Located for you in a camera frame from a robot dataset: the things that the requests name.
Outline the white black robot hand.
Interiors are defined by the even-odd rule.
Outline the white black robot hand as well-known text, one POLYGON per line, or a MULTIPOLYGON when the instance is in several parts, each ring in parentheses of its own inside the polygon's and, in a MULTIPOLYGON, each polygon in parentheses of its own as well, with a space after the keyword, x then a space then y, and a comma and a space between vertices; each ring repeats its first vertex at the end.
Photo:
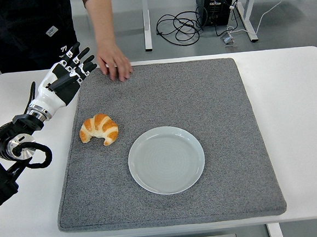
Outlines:
POLYGON ((73 100, 82 82, 97 67, 93 63, 94 55, 82 61, 90 48, 80 51, 79 46, 79 42, 75 43, 59 62, 52 65, 38 87, 37 97, 27 108, 28 114, 38 112, 51 119, 59 108, 73 100))

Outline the person's left hand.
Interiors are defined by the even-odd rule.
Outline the person's left hand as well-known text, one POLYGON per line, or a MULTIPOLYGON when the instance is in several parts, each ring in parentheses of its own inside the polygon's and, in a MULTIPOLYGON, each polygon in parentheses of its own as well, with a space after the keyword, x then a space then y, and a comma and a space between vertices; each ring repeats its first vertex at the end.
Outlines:
POLYGON ((124 82, 130 78, 133 72, 129 59, 124 56, 115 43, 99 45, 96 58, 101 72, 109 76, 112 81, 119 79, 124 82))

